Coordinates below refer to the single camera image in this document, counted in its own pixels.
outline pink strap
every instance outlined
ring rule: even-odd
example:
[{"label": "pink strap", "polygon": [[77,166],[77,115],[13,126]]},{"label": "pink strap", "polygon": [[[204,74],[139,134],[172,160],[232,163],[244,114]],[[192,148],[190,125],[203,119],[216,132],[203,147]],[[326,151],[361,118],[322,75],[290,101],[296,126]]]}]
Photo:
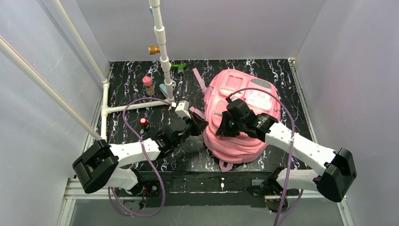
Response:
[{"label": "pink strap", "polygon": [[222,172],[227,172],[230,171],[231,169],[233,169],[233,164],[232,163],[227,163],[227,166],[224,167],[224,161],[219,160],[219,167],[220,167],[220,171]]},{"label": "pink strap", "polygon": [[202,90],[206,88],[205,82],[202,80],[200,73],[196,68],[193,68],[192,70],[194,72],[195,78],[197,79],[199,86],[201,87]]},{"label": "pink strap", "polygon": [[195,108],[193,106],[190,107],[190,111],[193,113],[196,113],[200,118],[205,120],[205,114],[202,111],[198,110],[197,108]]}]

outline pvc pipe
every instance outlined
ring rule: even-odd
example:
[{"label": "pvc pipe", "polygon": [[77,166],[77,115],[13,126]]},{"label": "pvc pipe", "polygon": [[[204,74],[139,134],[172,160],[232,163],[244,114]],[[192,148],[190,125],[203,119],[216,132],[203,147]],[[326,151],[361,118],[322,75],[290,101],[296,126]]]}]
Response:
[{"label": "pvc pipe", "polygon": [[160,46],[160,62],[161,67],[165,77],[165,86],[167,88],[167,99],[168,101],[174,102],[175,98],[173,97],[173,83],[170,78],[170,62],[169,57],[166,52],[166,36],[165,36],[165,27],[162,24],[162,17],[160,11],[160,0],[149,0],[152,16],[154,17],[155,27],[154,32],[157,36],[157,43]]},{"label": "pvc pipe", "polygon": [[104,83],[103,85],[103,102],[101,105],[101,137],[107,140],[107,116],[108,116],[108,90],[110,84]]},{"label": "pvc pipe", "polygon": [[28,76],[41,90],[66,111],[81,127],[94,139],[101,140],[101,136],[0,36],[0,51],[23,73]]},{"label": "pvc pipe", "polygon": [[[162,101],[151,101],[151,102],[146,102],[146,103],[141,103],[141,104],[135,104],[131,105],[128,110],[133,110],[133,109],[139,109],[139,108],[146,108],[146,107],[154,107],[154,106],[160,106],[160,105],[166,105]],[[121,112],[126,108],[126,106],[119,106],[119,107],[109,107],[107,109],[108,113],[113,113],[113,112]]]},{"label": "pvc pipe", "polygon": [[107,115],[101,115],[101,138],[107,140]]},{"label": "pvc pipe", "polygon": [[98,67],[98,64],[94,60],[89,49],[85,45],[81,36],[79,35],[78,30],[76,30],[76,27],[73,25],[71,19],[69,18],[68,14],[66,13],[61,2],[59,0],[53,0],[53,3],[55,5],[56,9],[58,10],[58,12],[60,13],[61,17],[63,18],[64,22],[66,23],[67,27],[71,31],[71,33],[72,33],[73,37],[75,38],[76,42],[78,43],[79,47],[83,50],[83,53],[86,55],[89,63],[94,68],[98,78],[101,80],[101,82],[103,84],[108,83],[106,76],[104,76],[104,74],[101,72],[100,68]]}]

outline small red bottle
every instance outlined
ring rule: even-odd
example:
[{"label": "small red bottle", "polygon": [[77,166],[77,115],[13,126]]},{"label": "small red bottle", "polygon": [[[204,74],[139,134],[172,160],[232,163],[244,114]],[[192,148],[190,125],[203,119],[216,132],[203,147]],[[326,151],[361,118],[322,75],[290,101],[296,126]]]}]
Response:
[{"label": "small red bottle", "polygon": [[144,130],[147,130],[150,128],[150,125],[148,124],[148,120],[146,118],[141,118],[140,124],[144,127]]}]

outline black tabletop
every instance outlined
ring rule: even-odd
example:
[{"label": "black tabletop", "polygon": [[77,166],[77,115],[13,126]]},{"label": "black tabletop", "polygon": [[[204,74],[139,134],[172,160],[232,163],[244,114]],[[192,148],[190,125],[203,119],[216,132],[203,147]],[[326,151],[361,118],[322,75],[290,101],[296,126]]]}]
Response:
[{"label": "black tabletop", "polygon": [[[184,75],[180,76],[176,69],[172,69],[174,95],[176,101],[187,100],[190,105],[203,110],[203,95],[197,83],[193,68],[197,68],[205,84],[221,70],[237,69],[251,74],[260,79],[273,83],[281,101],[291,112],[295,120],[296,131],[302,136],[311,139],[306,118],[302,109],[300,98],[296,90],[293,75],[288,61],[285,59],[273,60],[191,60],[173,61],[173,64],[187,63]],[[116,107],[126,105],[140,97],[146,97],[142,78],[150,76],[155,85],[155,97],[164,99],[159,85],[163,83],[163,73],[159,61],[134,61],[115,62],[111,65],[110,89],[108,106]],[[291,127],[291,122],[286,113],[281,111],[281,121]],[[146,117],[151,124],[149,131],[144,131],[138,120]],[[150,138],[163,125],[167,125],[172,118],[176,118],[174,109],[168,106],[156,106],[146,109],[131,110],[127,112],[128,122],[136,128],[144,139]],[[110,144],[123,144],[136,142],[137,137],[124,125],[122,112],[108,116],[108,142]],[[288,154],[279,148],[269,145],[255,161],[235,166],[233,171],[273,171],[278,166],[285,166]],[[203,136],[189,137],[175,152],[155,161],[155,166],[161,171],[220,171],[218,159],[215,158],[203,142]],[[293,159],[292,167],[306,169],[307,166]],[[140,171],[151,171],[147,162],[133,163],[133,168]]]}]

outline green toy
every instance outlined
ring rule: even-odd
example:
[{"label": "green toy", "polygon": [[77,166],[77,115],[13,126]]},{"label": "green toy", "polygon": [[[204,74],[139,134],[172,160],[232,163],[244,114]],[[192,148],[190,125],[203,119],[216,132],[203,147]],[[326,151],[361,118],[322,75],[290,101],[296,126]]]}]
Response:
[{"label": "green toy", "polygon": [[171,68],[177,68],[177,73],[179,75],[184,75],[184,68],[187,66],[186,63],[182,65],[170,65]]}]

